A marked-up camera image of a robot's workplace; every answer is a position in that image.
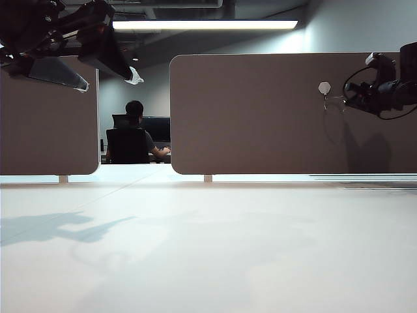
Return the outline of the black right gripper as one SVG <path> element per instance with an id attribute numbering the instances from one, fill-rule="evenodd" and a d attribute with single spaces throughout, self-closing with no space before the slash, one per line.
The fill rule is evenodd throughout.
<path id="1" fill-rule="evenodd" d="M 377 70 L 375 81 L 367 91 L 367 83 L 349 82 L 344 85 L 344 95 L 353 92 L 356 95 L 366 95 L 367 102 L 363 98 L 351 97 L 346 100 L 346 106 L 374 115 L 380 115 L 382 111 L 395 109 L 401 111 L 403 105 L 394 95 L 399 80 L 396 79 L 395 61 L 379 52 L 372 52 L 366 58 L 366 65 Z"/>

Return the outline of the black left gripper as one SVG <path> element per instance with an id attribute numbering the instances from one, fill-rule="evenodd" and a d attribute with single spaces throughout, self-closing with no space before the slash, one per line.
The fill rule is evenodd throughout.
<path id="1" fill-rule="evenodd" d="M 109 3 L 89 1 L 70 14 L 65 9 L 63 1 L 1 1 L 1 69 L 85 93 L 89 83 L 58 58 L 77 55 L 127 83 L 144 82 L 119 49 Z"/>

